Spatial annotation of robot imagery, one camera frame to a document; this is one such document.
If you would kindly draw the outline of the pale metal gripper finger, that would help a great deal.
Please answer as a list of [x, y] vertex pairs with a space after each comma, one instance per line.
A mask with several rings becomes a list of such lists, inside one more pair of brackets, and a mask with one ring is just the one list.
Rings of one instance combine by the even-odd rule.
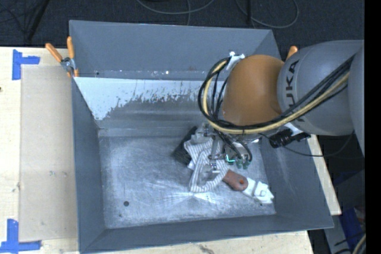
[[198, 185], [206, 185], [207, 182], [213, 181], [221, 173], [216, 162], [208, 162], [204, 164], [198, 174]]
[[195, 142], [206, 143], [209, 140], [215, 140], [214, 130], [208, 124], [203, 124], [195, 131]]

